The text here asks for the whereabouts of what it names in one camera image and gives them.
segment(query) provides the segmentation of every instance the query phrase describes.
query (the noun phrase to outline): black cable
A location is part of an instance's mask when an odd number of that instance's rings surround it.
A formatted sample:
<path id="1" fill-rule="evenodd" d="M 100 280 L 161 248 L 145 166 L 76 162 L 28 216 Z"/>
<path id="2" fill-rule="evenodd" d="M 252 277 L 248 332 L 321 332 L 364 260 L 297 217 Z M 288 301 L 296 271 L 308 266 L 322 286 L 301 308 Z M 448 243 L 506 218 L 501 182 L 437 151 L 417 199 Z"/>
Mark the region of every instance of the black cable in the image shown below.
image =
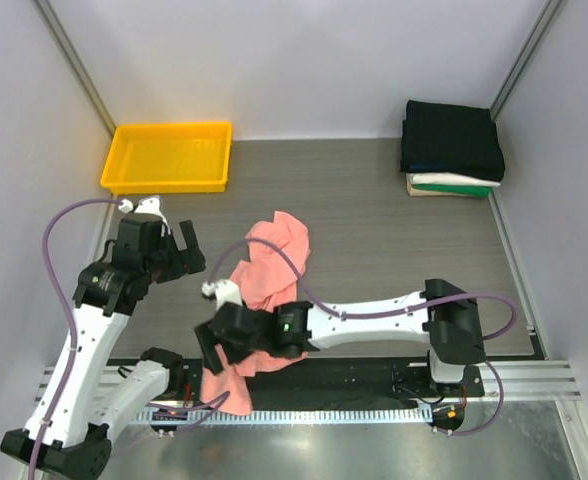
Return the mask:
<path id="1" fill-rule="evenodd" d="M 102 262 L 103 260 L 105 260 L 105 258 L 107 257 L 109 247 L 110 247 L 110 243 L 116 243 L 116 240 L 114 240 L 113 238 L 110 238 L 109 240 L 105 241 L 105 243 L 103 244 L 103 254 L 101 255 L 101 258 L 99 258 L 97 260 L 97 262 Z"/>
<path id="2" fill-rule="evenodd" d="M 439 403 L 441 403 L 443 400 L 445 400 L 445 396 L 441 395 L 441 397 L 438 400 L 435 400 L 433 402 L 430 402 L 429 400 L 425 400 L 423 397 L 421 397 L 418 393 L 410 390 L 407 387 L 404 387 L 403 385 L 397 385 L 398 388 L 405 390 L 408 393 L 411 393 L 412 395 L 414 395 L 414 398 L 416 398 L 417 400 L 420 400 L 423 403 L 427 403 L 428 405 L 438 405 Z"/>
<path id="3" fill-rule="evenodd" d="M 132 373 L 132 369 L 131 368 L 127 368 L 127 367 L 123 367 L 123 366 L 118 367 L 118 369 L 116 371 L 123 378 L 127 378 L 127 376 L 130 373 Z"/>

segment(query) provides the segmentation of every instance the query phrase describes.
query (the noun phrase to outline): white wall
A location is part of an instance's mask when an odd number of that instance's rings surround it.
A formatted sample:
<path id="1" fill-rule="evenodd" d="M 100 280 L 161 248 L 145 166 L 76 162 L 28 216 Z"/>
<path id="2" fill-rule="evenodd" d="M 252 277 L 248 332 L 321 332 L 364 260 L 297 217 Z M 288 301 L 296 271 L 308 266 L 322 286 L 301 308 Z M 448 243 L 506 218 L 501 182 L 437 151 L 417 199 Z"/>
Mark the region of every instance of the white wall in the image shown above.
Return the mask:
<path id="1" fill-rule="evenodd" d="M 499 199 L 546 346 L 588 404 L 588 0 L 567 2 L 499 128 Z"/>
<path id="2" fill-rule="evenodd" d="M 544 0 L 52 0 L 117 124 L 397 136 L 409 98 L 489 107 Z"/>
<path id="3" fill-rule="evenodd" d="M 108 146 L 32 4 L 0 0 L 0 442 L 28 418 L 66 331 L 40 257 L 43 228 L 69 203 L 106 196 L 98 179 Z M 100 218 L 88 207 L 53 235 L 69 295 Z M 17 465 L 0 453 L 0 479 Z"/>

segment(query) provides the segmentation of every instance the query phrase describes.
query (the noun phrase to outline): yellow tray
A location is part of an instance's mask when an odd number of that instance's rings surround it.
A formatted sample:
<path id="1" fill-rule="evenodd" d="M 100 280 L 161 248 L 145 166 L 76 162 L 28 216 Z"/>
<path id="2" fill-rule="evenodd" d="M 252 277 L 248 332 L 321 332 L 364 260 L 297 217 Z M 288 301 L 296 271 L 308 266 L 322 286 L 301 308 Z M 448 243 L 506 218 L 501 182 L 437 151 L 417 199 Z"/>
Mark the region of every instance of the yellow tray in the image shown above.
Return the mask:
<path id="1" fill-rule="evenodd" d="M 223 192 L 231 143 L 228 122 L 121 125 L 101 185 L 116 195 Z"/>

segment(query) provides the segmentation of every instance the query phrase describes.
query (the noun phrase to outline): folded navy cloth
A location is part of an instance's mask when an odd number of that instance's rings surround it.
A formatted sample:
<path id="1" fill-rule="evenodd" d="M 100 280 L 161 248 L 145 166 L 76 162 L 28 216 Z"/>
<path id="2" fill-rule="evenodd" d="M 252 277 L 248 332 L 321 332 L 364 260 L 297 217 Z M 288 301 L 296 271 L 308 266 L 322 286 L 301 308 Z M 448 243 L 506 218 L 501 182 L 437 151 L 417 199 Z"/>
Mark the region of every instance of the folded navy cloth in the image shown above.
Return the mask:
<path id="1" fill-rule="evenodd" d="M 488 109 L 417 102 L 406 107 L 401 171 L 449 172 L 500 182 L 505 174 Z"/>

